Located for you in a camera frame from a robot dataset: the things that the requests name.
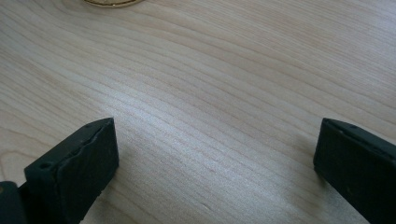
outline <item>black object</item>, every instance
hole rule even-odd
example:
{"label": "black object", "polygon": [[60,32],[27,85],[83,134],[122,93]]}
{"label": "black object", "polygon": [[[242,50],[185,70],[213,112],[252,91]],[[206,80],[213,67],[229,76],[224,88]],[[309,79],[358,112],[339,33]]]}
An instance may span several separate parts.
{"label": "black object", "polygon": [[118,166],[114,120],[87,124],[26,167],[18,191],[0,183],[0,223],[79,223]]}
{"label": "black object", "polygon": [[371,223],[396,223],[396,146],[354,125],[324,119],[315,170]]}

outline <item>gold rim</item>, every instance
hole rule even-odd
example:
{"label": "gold rim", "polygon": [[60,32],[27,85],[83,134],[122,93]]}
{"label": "gold rim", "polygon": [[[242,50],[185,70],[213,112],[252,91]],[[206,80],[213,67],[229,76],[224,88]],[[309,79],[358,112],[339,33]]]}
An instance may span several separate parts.
{"label": "gold rim", "polygon": [[120,3],[98,3],[94,0],[84,0],[84,2],[89,3],[91,5],[97,6],[97,7],[127,7],[136,3],[139,3],[143,0],[126,0]]}

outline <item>light wooden surface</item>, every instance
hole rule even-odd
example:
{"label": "light wooden surface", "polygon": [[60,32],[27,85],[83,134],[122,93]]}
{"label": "light wooden surface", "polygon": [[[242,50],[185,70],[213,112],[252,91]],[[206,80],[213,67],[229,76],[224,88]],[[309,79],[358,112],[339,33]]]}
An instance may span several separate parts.
{"label": "light wooden surface", "polygon": [[114,117],[90,223],[365,223],[313,171],[321,119],[396,143],[393,0],[0,1],[0,180]]}

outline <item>small hole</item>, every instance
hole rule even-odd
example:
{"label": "small hole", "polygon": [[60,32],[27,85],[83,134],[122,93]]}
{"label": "small hole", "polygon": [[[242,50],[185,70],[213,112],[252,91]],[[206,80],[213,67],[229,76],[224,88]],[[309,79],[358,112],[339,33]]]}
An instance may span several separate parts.
{"label": "small hole", "polygon": [[50,162],[41,163],[40,169],[42,169],[42,170],[48,169],[51,167],[51,165],[52,165],[52,163],[50,163]]}

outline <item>table surface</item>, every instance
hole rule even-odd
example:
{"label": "table surface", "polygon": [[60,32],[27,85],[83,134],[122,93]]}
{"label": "table surface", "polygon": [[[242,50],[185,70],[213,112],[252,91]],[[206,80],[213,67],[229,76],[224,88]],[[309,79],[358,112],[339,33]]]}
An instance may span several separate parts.
{"label": "table surface", "polygon": [[313,171],[322,118],[396,143],[393,0],[0,2],[0,180],[114,117],[89,223],[365,223]]}

